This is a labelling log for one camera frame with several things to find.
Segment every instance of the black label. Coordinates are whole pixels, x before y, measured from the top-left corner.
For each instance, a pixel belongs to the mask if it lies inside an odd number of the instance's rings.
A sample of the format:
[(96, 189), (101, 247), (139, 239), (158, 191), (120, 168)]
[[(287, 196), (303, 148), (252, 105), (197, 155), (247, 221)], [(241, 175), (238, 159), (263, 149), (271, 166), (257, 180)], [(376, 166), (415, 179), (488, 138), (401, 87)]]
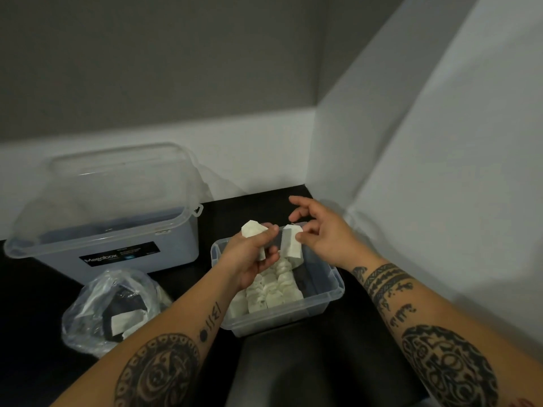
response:
[(116, 263), (118, 261), (132, 260), (133, 258), (148, 256), (149, 254), (160, 253), (159, 248), (155, 243), (138, 244), (118, 248), (117, 250), (104, 251), (103, 253), (89, 254), (88, 256), (79, 257), (91, 267), (96, 267), (104, 264)]

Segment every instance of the black table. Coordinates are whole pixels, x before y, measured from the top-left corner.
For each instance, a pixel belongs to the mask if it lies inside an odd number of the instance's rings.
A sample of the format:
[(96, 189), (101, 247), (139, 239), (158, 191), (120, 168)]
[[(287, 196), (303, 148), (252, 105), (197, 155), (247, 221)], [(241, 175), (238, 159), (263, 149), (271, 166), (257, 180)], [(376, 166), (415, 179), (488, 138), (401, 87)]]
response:
[[(291, 194), (305, 186), (204, 205), (200, 256), (150, 274), (172, 298), (211, 266), (210, 248), (248, 220), (288, 224)], [(1, 258), (3, 342), (0, 405), (46, 406), (96, 362), (60, 339), (63, 312), (81, 285), (34, 259)], [(238, 339), (220, 330), (186, 405), (409, 406), (427, 397), (363, 288), (340, 270), (345, 294), (326, 311)]]

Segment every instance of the plastic storage box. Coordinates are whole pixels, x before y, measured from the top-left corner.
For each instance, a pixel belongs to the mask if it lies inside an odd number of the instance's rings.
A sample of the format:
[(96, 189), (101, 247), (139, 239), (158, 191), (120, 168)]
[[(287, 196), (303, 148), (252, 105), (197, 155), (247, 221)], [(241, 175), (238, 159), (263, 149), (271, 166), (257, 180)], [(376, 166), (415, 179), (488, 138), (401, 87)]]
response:
[[(281, 235), (273, 244), (281, 245)], [(211, 246), (211, 265), (214, 266), (230, 238), (216, 241)], [(309, 247), (302, 246), (304, 262), (293, 270), (294, 279), (303, 294), (303, 300), (232, 318), (227, 311), (221, 328), (232, 330), (236, 337), (258, 333), (321, 314), (330, 301), (337, 300), (345, 292), (345, 284), (336, 267), (322, 261)]]
[(86, 284), (113, 268), (149, 273), (198, 257), (202, 187), (186, 150), (156, 144), (56, 158), (4, 251)]

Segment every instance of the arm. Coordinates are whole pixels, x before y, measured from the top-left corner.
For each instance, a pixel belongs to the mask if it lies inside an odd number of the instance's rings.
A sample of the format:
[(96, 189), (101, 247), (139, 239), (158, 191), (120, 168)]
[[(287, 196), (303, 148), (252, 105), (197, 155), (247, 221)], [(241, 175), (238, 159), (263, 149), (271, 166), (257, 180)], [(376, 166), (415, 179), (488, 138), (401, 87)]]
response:
[(101, 358), (53, 406), (179, 405), (234, 295), (279, 259), (271, 247), (265, 261), (255, 261), (278, 232), (272, 226), (254, 237), (236, 234), (194, 287)]
[(311, 215), (298, 234), (322, 259), (352, 273), (426, 388), (444, 407), (543, 406), (543, 367), (361, 244), (345, 221), (310, 198), (289, 217)]

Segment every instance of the plastic bag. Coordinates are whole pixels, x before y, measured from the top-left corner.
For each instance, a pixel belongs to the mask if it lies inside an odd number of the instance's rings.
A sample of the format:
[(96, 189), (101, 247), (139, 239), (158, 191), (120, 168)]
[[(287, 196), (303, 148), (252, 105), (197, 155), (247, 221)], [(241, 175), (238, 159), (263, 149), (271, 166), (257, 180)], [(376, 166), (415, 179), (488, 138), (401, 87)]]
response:
[(64, 312), (63, 342), (100, 358), (171, 304), (147, 274), (131, 269), (106, 270), (83, 287)]

